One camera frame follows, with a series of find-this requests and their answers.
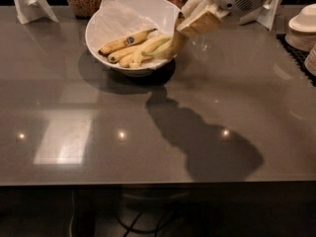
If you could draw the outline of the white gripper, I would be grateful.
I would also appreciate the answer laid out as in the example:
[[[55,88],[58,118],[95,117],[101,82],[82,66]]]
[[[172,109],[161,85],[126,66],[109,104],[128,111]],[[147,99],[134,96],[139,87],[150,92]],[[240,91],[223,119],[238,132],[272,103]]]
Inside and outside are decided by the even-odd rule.
[[[187,18],[177,27],[186,37],[205,34],[220,26],[222,19],[229,15],[244,16],[262,6],[263,0],[213,0],[215,4],[196,9],[202,2],[211,0],[188,0],[181,12]]]

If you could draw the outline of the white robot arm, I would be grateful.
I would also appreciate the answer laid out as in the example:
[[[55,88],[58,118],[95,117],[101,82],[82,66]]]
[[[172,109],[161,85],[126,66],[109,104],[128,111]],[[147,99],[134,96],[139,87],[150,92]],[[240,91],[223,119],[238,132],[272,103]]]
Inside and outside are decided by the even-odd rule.
[[[203,34],[218,27],[223,18],[231,15],[241,25],[264,15],[273,19],[278,0],[188,0],[181,12],[185,19],[177,30],[187,36]]]

